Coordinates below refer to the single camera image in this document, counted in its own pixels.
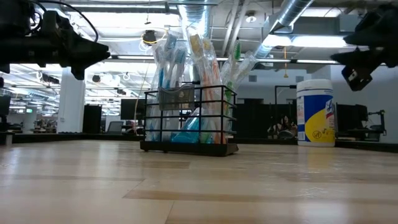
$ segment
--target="computer monitor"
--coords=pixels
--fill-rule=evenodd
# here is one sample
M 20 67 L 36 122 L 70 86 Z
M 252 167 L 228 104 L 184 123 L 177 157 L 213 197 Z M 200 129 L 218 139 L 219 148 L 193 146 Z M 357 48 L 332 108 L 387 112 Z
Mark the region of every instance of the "computer monitor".
M 364 105 L 355 105 L 358 112 L 358 118 L 360 121 L 368 121 L 368 107 Z
M 363 105 L 336 104 L 338 132 L 362 129 L 362 121 L 368 120 L 368 108 Z
M 122 99 L 121 100 L 120 119 L 122 119 L 122 120 L 134 119 L 134 112 L 136 110 L 136 102 L 137 102 L 136 99 Z M 136 119 L 142 119 L 142 117 L 144 116 L 144 111 L 145 111 L 145 100 L 144 99 L 138 100 Z
M 0 96 L 0 115 L 8 115 L 10 103 L 11 96 Z

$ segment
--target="yellow label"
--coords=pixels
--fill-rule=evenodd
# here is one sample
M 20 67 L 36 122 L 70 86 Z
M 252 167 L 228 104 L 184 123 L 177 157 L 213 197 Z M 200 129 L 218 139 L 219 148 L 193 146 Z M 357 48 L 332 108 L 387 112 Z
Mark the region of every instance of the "yellow label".
M 305 123 L 305 135 L 311 142 L 335 141 L 335 130 L 328 125 L 325 109 L 308 119 Z

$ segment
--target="wire basket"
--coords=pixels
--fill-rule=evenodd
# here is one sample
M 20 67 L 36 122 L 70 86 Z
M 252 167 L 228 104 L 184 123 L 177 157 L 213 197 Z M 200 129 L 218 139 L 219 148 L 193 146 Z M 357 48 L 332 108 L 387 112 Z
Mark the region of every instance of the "wire basket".
M 195 107 L 195 86 L 185 84 L 180 88 L 159 88 L 161 111 L 189 110 Z

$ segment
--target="wooden floor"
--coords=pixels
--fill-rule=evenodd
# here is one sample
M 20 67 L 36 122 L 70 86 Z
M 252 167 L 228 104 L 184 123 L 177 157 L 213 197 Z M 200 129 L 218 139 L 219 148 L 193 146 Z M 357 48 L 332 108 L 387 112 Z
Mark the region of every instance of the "wooden floor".
M 398 155 L 239 145 L 229 157 L 137 142 L 0 148 L 0 223 L 398 223 Z

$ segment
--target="white container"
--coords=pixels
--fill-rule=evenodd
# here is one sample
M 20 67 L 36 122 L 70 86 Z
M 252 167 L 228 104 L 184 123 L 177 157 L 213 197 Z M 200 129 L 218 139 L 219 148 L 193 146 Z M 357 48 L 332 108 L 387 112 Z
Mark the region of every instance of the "white container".
M 316 79 L 297 84 L 299 146 L 335 146 L 335 113 L 330 80 Z

